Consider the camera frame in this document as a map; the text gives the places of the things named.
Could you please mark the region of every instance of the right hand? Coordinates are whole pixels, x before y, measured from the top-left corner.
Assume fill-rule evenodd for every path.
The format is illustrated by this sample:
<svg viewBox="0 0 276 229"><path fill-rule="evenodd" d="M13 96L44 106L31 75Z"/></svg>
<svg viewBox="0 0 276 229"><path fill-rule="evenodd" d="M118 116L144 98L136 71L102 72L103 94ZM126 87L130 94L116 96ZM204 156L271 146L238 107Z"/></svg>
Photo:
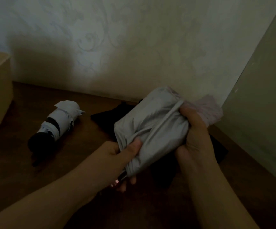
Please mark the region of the right hand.
<svg viewBox="0 0 276 229"><path fill-rule="evenodd" d="M191 125L186 144L178 147L175 152L181 170L185 175L190 175L209 169L209 166L216 164L216 159L207 126L198 113L186 104L179 111Z"/></svg>

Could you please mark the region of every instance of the wooden surface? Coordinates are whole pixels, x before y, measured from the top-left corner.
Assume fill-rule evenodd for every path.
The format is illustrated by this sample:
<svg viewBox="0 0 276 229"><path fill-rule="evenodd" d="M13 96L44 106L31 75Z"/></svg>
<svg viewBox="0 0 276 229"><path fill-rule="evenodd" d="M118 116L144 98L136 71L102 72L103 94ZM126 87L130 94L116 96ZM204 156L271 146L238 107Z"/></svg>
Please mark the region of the wooden surface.
<svg viewBox="0 0 276 229"><path fill-rule="evenodd" d="M60 100L76 101L86 114L61 139L58 152L34 168L27 140ZM90 120L90 115L120 103L120 100L14 83L14 102L0 126L0 211L63 176L109 140ZM209 131L229 150L220 167L244 206L261 228L276 228L276 179L216 127ZM160 189L146 170L125 194L102 191L73 215L66 228L199 226L181 173L177 173L168 189Z"/></svg>

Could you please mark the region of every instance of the forearm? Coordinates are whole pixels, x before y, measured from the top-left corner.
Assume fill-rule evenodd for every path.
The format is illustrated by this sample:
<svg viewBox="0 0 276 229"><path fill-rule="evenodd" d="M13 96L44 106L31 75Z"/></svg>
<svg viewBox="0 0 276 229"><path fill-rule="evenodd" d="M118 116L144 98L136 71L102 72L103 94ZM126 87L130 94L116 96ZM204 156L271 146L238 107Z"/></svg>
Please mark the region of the forearm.
<svg viewBox="0 0 276 229"><path fill-rule="evenodd" d="M82 193L81 186L68 173L0 212L0 228L63 228L92 199Z"/></svg>
<svg viewBox="0 0 276 229"><path fill-rule="evenodd" d="M202 228L258 228L216 163L183 169Z"/></svg>

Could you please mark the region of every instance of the patterned wallpaper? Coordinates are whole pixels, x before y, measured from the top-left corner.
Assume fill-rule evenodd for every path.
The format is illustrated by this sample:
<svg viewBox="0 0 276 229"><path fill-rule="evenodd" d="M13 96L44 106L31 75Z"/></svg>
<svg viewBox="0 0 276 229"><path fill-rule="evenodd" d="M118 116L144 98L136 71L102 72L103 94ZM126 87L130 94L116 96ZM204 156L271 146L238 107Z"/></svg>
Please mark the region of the patterned wallpaper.
<svg viewBox="0 0 276 229"><path fill-rule="evenodd" d="M0 0L0 50L25 83L223 104L275 14L276 0Z"/></svg>

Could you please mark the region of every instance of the white wall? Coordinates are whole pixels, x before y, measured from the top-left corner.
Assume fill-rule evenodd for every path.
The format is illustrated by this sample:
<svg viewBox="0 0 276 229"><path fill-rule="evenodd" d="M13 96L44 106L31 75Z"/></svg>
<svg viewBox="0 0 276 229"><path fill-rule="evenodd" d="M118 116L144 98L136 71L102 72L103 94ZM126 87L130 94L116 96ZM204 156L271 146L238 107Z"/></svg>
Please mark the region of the white wall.
<svg viewBox="0 0 276 229"><path fill-rule="evenodd" d="M0 50L25 83L223 104L275 14L276 0L0 0Z"/></svg>
<svg viewBox="0 0 276 229"><path fill-rule="evenodd" d="M276 17L223 110L217 126L276 176Z"/></svg>

